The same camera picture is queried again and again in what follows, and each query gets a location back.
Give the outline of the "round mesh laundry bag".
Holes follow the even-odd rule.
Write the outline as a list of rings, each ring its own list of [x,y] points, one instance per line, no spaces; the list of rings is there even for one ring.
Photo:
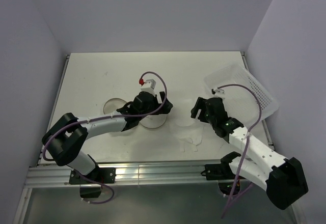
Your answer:
[[[111,98],[107,102],[104,103],[103,106],[103,114],[110,114],[113,111],[121,108],[127,102],[121,98]],[[158,129],[161,127],[167,120],[168,115],[150,115],[146,118],[142,119],[139,122],[139,125],[143,126],[146,129]]]

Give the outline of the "white bra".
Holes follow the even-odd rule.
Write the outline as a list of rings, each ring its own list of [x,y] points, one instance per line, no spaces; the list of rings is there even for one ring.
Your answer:
[[[198,152],[198,145],[202,143],[203,125],[191,118],[191,109],[195,99],[178,100],[172,111],[170,131],[180,143],[180,151],[185,152],[188,144],[193,152]]]

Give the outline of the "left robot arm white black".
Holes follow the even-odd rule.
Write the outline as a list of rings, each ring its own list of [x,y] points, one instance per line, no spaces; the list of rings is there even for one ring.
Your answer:
[[[131,130],[146,116],[167,115],[172,108],[165,92],[159,95],[140,92],[133,101],[101,117],[83,119],[66,113],[43,136],[43,159],[68,166],[74,170],[74,175],[93,183],[101,179],[102,174],[96,161],[81,150],[86,140]]]

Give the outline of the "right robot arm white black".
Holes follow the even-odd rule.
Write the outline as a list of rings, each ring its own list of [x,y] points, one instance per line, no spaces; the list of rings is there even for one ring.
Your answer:
[[[281,210],[309,191],[300,161],[286,158],[251,135],[243,123],[228,116],[221,98],[199,97],[191,118],[210,124],[218,137],[240,150],[225,155],[218,164],[206,164],[201,172],[206,180],[245,178]]]

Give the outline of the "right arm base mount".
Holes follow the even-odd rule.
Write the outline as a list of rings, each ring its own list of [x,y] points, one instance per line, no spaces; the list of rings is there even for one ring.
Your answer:
[[[201,176],[207,181],[217,181],[219,190],[223,196],[228,196],[231,193],[235,174],[227,163],[206,164]]]

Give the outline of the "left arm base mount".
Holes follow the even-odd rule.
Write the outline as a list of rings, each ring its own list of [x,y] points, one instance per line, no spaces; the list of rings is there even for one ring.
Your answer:
[[[82,199],[97,201],[100,197],[108,194],[113,198],[114,191],[111,185],[114,184],[116,169],[114,167],[100,167],[86,176],[76,170],[72,170],[69,177],[69,185],[79,186],[79,195]]]

